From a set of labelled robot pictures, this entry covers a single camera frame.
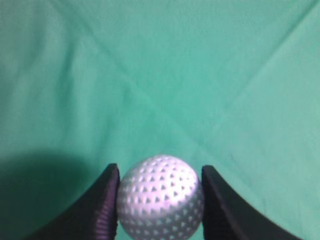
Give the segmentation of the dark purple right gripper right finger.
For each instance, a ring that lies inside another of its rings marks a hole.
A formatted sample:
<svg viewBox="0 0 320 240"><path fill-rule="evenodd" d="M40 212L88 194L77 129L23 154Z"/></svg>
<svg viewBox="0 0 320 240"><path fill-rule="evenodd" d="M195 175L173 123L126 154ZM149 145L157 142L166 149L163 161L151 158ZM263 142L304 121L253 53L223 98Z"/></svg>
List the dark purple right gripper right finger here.
<svg viewBox="0 0 320 240"><path fill-rule="evenodd" d="M240 196L212 165L201 169L205 240L298 240Z"/></svg>

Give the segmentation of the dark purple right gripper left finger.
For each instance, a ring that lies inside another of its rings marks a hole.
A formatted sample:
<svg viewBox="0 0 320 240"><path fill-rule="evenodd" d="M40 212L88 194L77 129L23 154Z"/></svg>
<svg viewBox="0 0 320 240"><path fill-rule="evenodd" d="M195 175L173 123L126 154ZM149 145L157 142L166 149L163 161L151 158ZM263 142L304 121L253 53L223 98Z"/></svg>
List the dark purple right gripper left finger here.
<svg viewBox="0 0 320 240"><path fill-rule="evenodd" d="M68 209L29 235L31 240L114 240L120 172L108 164L93 185Z"/></svg>

